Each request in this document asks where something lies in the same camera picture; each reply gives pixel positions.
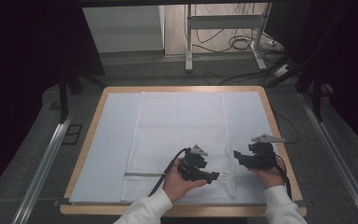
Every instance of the metal bracket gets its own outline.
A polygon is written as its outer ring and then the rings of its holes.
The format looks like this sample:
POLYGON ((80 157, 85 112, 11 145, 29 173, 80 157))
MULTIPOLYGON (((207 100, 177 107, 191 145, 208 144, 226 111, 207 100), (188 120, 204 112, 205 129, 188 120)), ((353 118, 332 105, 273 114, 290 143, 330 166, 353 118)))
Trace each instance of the metal bracket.
POLYGON ((199 147, 199 145, 195 145, 191 148, 190 152, 192 154, 197 154, 197 155, 201 155, 201 156, 208 156, 208 153, 205 152, 204 150, 202 150, 202 148, 199 147))
POLYGON ((260 53, 259 45, 261 35, 269 16, 271 3, 267 3, 261 15, 208 15, 192 16, 191 5, 187 5, 187 45, 186 45, 186 71, 193 71, 193 52, 191 42, 192 30, 210 29, 257 29, 255 41, 252 41, 251 49, 260 70, 267 70, 264 58, 260 53))
POLYGON ((258 143, 285 143, 286 142, 286 140, 284 138, 278 138, 278 137, 269 136, 266 134, 263 134, 256 138, 252 138, 252 141, 258 142, 258 143))

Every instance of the white paper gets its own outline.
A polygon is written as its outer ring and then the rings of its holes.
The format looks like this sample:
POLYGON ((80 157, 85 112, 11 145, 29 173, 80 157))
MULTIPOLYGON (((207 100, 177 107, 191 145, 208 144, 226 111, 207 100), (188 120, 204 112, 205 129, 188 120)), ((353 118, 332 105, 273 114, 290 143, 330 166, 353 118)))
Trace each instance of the white paper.
POLYGON ((196 144, 208 153, 206 170, 229 176, 219 177, 206 188, 191 190, 183 201, 234 197, 224 94, 143 92, 127 166, 127 173, 140 175, 125 176, 121 200, 147 196, 158 177, 150 181, 152 177, 144 175, 162 174, 178 151, 196 144))
MULTIPOLYGON (((199 93, 188 92, 187 94, 198 95, 199 93)), ((251 155, 248 145, 253 143, 251 140, 253 137, 263 133, 272 135, 260 96, 257 91, 220 92, 219 94, 223 95, 225 105, 230 147, 229 156, 232 159, 235 175, 235 197, 217 200, 205 199, 190 203, 264 203, 262 183, 254 173, 238 165, 238 161, 232 155, 232 150, 251 155)), ((108 95, 88 157, 71 195, 71 203, 121 202, 124 175, 127 172, 140 102, 141 93, 139 92, 110 93, 108 95)), ((193 108, 182 109, 185 110, 184 113, 190 113, 193 108)), ((165 169, 174 156, 173 154, 183 147, 193 147, 194 144, 199 144, 205 151, 213 152, 213 146, 208 145, 207 140, 195 138, 194 142, 167 147, 172 149, 172 154, 165 152, 165 150, 161 151, 161 155, 166 154, 168 156, 169 154, 170 157, 168 160, 160 162, 161 167, 165 169)), ((207 156, 205 159, 208 162, 208 170, 220 171, 215 170, 214 167, 219 160, 215 160, 213 156, 207 156)), ((150 180, 150 182, 156 183, 157 180, 150 180)), ((207 187, 210 186, 202 187, 202 189, 206 191, 208 190, 207 187)))

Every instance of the white wall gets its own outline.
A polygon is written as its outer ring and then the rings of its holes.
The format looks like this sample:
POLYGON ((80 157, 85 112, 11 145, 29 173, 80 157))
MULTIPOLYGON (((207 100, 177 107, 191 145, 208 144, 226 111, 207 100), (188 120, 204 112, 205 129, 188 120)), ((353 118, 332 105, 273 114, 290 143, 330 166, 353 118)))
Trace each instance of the white wall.
POLYGON ((84 7, 98 52, 163 49, 159 6, 84 7))

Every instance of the metal bar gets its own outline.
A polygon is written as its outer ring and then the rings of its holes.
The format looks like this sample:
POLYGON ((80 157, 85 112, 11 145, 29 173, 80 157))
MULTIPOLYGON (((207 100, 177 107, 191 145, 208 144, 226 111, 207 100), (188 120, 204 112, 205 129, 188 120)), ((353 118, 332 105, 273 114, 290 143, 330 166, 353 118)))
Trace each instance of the metal bar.
POLYGON ((331 161, 336 166, 336 169, 341 176, 345 187, 347 188, 349 194, 351 195, 354 203, 358 208, 358 182, 351 173, 350 168, 343 160, 333 139, 330 137, 328 131, 325 129, 324 124, 320 122, 318 118, 316 118, 316 116, 314 115, 309 97, 306 95, 306 93, 299 93, 298 95, 307 111, 308 116, 310 117, 310 121, 312 122, 313 127, 315 128, 316 132, 319 134, 319 137, 324 143, 324 147, 326 148, 331 161))
MULTIPOLYGON (((156 177, 156 176, 162 176, 161 174, 146 174, 146 173, 125 173, 124 176, 143 176, 143 177, 156 177)), ((234 176, 234 173, 219 173, 219 176, 234 176)))
POLYGON ((48 148, 46 149, 46 152, 43 155, 43 158, 39 163, 39 166, 37 167, 37 170, 34 174, 34 178, 32 179, 31 184, 28 187, 21 201, 19 209, 11 223, 13 224, 27 223, 28 218, 32 213, 32 210, 34 209, 34 205, 36 203, 40 190, 42 189, 46 177, 48 176, 48 171, 50 170, 51 164, 54 161, 57 151, 61 145, 62 139, 65 136, 65 132, 68 129, 72 116, 74 115, 74 111, 75 111, 75 107, 73 106, 72 110, 68 115, 67 120, 63 124, 59 124, 57 126, 56 131, 54 132, 50 140, 50 143, 48 144, 48 148))
POLYGON ((192 16, 192 30, 254 29, 259 28, 261 15, 192 16))
POLYGON ((191 43, 191 5, 187 5, 187 48, 186 48, 186 71, 193 71, 193 44, 191 43))
POLYGON ((260 70, 267 70, 266 64, 264 63, 263 56, 260 54, 260 39, 261 35, 264 32, 264 27, 266 26, 267 18, 269 17, 269 9, 271 7, 271 3, 267 3, 266 7, 264 8, 263 14, 260 17, 260 23, 257 29, 257 33, 255 36, 255 41, 251 44, 252 53, 255 56, 255 61, 257 62, 258 68, 260 70))

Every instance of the wooden frame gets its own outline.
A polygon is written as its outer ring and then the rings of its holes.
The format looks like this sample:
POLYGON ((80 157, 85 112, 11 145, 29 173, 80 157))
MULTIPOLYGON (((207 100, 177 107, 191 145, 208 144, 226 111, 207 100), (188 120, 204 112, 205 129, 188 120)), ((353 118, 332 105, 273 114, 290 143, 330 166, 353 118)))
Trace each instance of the wooden frame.
MULTIPOLYGON (((89 153, 90 145, 98 126, 101 114, 103 113, 104 103, 109 93, 114 92, 141 92, 141 91, 161 91, 161 92, 216 92, 216 91, 257 91, 262 100, 268 123, 272 133, 276 137, 281 137, 278 130, 277 123, 273 116, 269 99, 266 92, 259 86, 161 86, 161 87, 108 87, 105 88, 98 103, 94 117, 92 119, 89 131, 87 133, 85 142, 78 157, 75 170, 72 174, 67 190, 64 194, 64 199, 68 200, 71 197, 76 181, 83 169, 84 162, 89 153)), ((284 159, 287 169, 287 176, 291 181, 292 194, 295 202, 303 202, 301 192, 296 182, 296 177, 293 172, 292 165, 286 153, 286 149, 282 143, 277 144, 277 148, 281 157, 284 159)), ((61 212, 66 215, 122 215, 129 203, 77 203, 77 204, 62 204, 61 212)), ((263 217, 265 215, 266 206, 264 204, 177 204, 172 209, 167 211, 165 217, 263 217)), ((305 206, 299 206, 301 216, 307 214, 305 206)))

